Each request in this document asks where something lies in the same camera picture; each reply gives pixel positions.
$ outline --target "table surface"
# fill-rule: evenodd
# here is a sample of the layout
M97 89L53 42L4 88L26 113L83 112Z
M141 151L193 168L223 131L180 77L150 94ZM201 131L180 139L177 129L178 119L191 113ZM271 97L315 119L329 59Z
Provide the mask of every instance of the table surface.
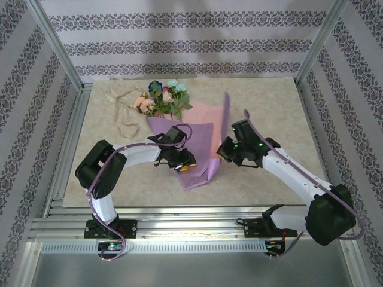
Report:
M145 90L149 80L121 80L119 85L130 90L134 86ZM272 137L302 166L320 178L323 171L306 122L293 78L182 79L190 98L210 105L222 105L223 95L231 95L229 123L244 118L248 109L251 121L264 137ZM151 134L145 116L130 110L129 118L139 123L134 139L124 138L114 125L115 105L105 93L109 81L93 85L84 123L81 129L72 170L66 187L64 206L87 206L84 190L74 171L94 144L106 139L111 144L131 144L144 141ZM133 105L139 92L124 100ZM230 126L228 135L233 136ZM112 193L116 206L243 206L301 204L302 199L273 174L264 169L237 167L222 162L211 182L184 191L173 171L167 166L154 167L142 163L125 169Z

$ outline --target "patterned wallpaper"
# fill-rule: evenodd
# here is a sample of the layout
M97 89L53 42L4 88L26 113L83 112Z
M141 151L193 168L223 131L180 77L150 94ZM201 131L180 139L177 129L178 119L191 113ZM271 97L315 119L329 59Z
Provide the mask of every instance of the patterned wallpaper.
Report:
M352 192L373 286L383 286L382 5L350 1L301 86L329 178Z
M332 0L44 0L83 81L291 77Z
M22 0L1 0L0 18L0 286L12 286L77 92Z

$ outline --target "yellow part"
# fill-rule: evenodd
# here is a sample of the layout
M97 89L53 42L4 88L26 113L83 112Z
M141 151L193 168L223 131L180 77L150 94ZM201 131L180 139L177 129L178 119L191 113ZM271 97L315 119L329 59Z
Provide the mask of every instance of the yellow part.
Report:
M181 169L180 169L180 172L184 172L185 170L188 170L189 167L188 166L183 166Z

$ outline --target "purple cable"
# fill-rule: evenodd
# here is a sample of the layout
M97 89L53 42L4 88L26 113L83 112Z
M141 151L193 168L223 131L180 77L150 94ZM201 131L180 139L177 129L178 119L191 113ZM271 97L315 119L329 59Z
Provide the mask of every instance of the purple cable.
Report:
M284 157L280 152L278 152L261 134L260 132L258 132L258 130L254 127L254 125L252 124L251 120L250 120L250 115L249 115L249 112L247 111L247 109L244 110L244 115L245 115L245 118L246 120L248 121L250 127L252 128L252 130L254 131L254 133L256 133L256 135L261 139L261 141L263 141L273 152L275 152L275 154L277 156L279 156L282 160L284 160L286 163L288 163L289 165L291 165L296 171L298 171L301 175L303 175L306 179L308 179L310 182L312 182L313 184L315 184L318 188L320 188L321 190L323 190L325 193L328 193L330 194L331 197L333 197L337 202L339 202L342 206L344 206L352 215L355 216L355 218L357 219L358 223L359 223L359 226L360 226L360 232L358 235L355 235L355 236L352 236L352 237L338 237L338 239L340 240L357 240L359 238L361 238L364 234L364 221L359 217L359 215L357 214L357 212L351 208L347 203L345 203L343 200L341 200L338 196L336 196L333 192L331 192L330 190L328 190L327 188L325 188L324 186L322 186L319 182L317 182L314 178L312 178L311 176L309 176L307 173L305 173L299 166L297 166L296 164L294 164L293 162L291 162L289 159L287 159L286 157ZM302 236L303 233L300 233L299 236L297 238L295 238L295 240L292 242L292 244L290 245L290 247L281 255L279 255L279 257L283 257L287 252L289 252L292 247L294 247L294 245L298 242L298 240L300 239L300 237Z
M145 142L138 142L138 143L132 143L130 145L126 145L126 146L122 146L121 148L118 148L117 150L115 150L114 152L112 152L112 154L107 158L107 160L105 161L104 165L101 167L100 171L97 173L95 179L93 180L92 184L90 185L88 191L86 192L86 196L88 197L88 201L89 201L89 206L90 206L90 209L92 210L92 213L93 215L95 216L96 220L98 222L100 222L100 224L102 226L104 226L107 230L113 232L114 234L116 234L117 236L119 236L122 240L122 249L121 251L114 257L110 258L110 259L105 259L104 256L103 256L103 251L101 252L101 260L106 260L106 261L113 261L119 257L121 257L124 252L125 252L125 248L126 248L126 240L125 240L125 237L119 233L118 231L114 230L113 228L109 227L101 218L100 216L98 216L98 214L96 213L96 210L95 210L95 207L93 206L93 203L92 203L92 191L93 189L95 188L96 186L96 183L97 181L99 180L99 178L101 177L101 174L104 172L104 170L107 168L107 165L110 163L110 161L112 160L112 158L120 151L124 151L128 148L133 148L135 146L141 146L141 145L154 145L154 146L176 146L176 145L181 145L181 144L184 144L186 143L193 135L193 130L192 130L192 127L190 127L188 124L176 124L175 125L176 127L179 127L179 126L185 126L185 127L188 127L189 130L190 130L190 134L189 136L181 141L181 142L177 142L177 143L154 143L154 142L148 142L148 143L145 143Z

